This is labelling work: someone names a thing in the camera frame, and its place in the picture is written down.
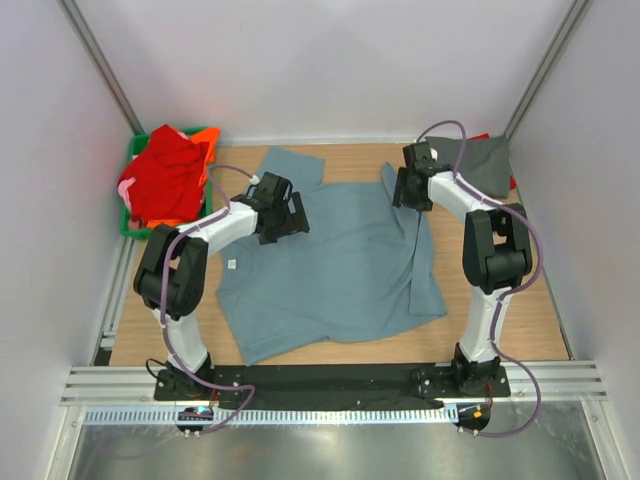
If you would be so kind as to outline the blue-grey t shirt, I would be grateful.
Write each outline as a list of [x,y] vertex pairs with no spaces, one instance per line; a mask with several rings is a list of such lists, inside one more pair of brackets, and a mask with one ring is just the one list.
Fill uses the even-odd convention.
[[258,169],[289,179],[310,225],[273,244],[224,248],[216,296],[246,365],[315,342],[394,336],[447,313],[426,215],[395,208],[396,171],[326,183],[323,159],[271,148]]

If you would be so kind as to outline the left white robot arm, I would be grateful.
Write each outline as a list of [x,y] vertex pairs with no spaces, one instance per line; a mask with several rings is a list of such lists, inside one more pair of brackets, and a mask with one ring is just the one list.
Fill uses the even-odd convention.
[[248,190],[218,211],[179,227],[155,227],[134,276],[133,289],[161,328],[168,351],[155,374],[154,398],[203,400],[213,392],[242,392],[214,383],[214,365],[200,333],[196,309],[208,260],[233,242],[255,236],[261,245],[310,231],[301,195],[271,172],[250,177]]

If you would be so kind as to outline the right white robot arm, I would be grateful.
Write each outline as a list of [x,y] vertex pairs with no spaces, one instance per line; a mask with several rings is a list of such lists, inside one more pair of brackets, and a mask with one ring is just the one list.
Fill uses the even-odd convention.
[[426,141],[405,146],[403,157],[393,205],[428,212],[438,204],[464,227],[462,268],[472,298],[446,378],[459,394],[480,396],[498,379],[498,345],[510,296],[533,266],[529,230],[522,223],[525,210],[483,194],[439,163]]

